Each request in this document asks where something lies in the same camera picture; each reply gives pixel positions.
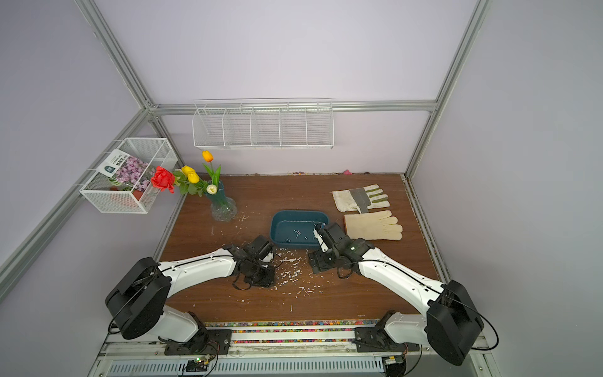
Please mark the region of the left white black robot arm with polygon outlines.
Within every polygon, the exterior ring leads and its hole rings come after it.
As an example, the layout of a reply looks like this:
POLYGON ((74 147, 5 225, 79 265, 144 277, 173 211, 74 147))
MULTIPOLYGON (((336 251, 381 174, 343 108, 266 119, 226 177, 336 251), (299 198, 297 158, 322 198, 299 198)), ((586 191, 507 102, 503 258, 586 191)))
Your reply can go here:
POLYGON ((259 236, 245 246, 225 246, 190 259, 140 259, 105 299, 111 314, 108 333, 126 340, 153 334, 177 344, 198 339, 204 333, 203 323, 193 314, 169 307, 168 298, 228 277, 241 279, 249 288, 270 287, 275 278, 273 258, 273 244, 259 236))

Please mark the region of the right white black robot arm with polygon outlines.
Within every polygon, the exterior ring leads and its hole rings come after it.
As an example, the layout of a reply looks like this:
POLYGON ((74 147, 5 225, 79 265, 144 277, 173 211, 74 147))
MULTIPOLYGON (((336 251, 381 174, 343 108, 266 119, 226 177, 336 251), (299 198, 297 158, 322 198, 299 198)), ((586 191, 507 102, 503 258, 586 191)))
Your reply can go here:
POLYGON ((356 273, 388 288, 422 316, 409 320, 390 310, 373 327, 356 328, 353 342, 358 352, 401 352, 412 343, 430 347, 449 364, 463 364, 485 325, 462 284, 416 273, 373 243, 351 239, 336 223, 316 226, 314 237, 320 250, 309 253, 313 273, 331 269, 356 273))

